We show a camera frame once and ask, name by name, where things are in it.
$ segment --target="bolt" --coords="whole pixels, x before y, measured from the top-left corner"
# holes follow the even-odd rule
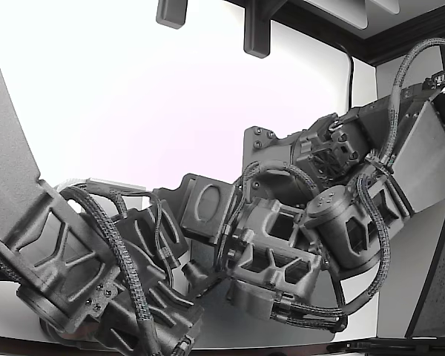
[[[350,159],[351,161],[356,160],[358,157],[359,157],[359,153],[356,152],[356,151],[349,155],[349,159]]]
[[[236,250],[234,250],[234,249],[229,250],[229,252],[228,252],[228,258],[229,258],[230,260],[232,260],[232,259],[235,258],[235,257],[236,257]]]
[[[346,142],[348,141],[348,135],[343,133],[340,137],[338,137],[338,142]]]

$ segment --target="gray metal bracket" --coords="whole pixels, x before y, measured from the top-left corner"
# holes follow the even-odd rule
[[[258,58],[270,54],[271,18],[287,0],[247,0],[245,3],[244,51]]]
[[[179,29],[186,22],[188,0],[159,0],[156,22]]]

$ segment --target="white wall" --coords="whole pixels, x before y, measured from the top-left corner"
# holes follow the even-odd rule
[[[403,56],[384,63],[376,68],[376,79],[378,86],[378,97],[383,98],[391,95],[392,84],[395,75],[403,61]],[[409,87],[417,83],[422,83],[425,78],[429,78],[435,73],[444,69],[439,47],[431,47],[418,55],[412,63],[407,73],[403,87]]]
[[[173,30],[155,22],[156,3],[0,0],[1,69],[50,184],[175,188],[188,172],[232,182],[247,127],[285,136],[345,112],[344,53],[273,24],[271,55],[257,59],[243,52],[241,8],[190,0]],[[355,70],[354,104],[374,101],[374,68]],[[41,340],[13,288],[0,284],[0,334]],[[372,336],[372,325],[350,328]]]

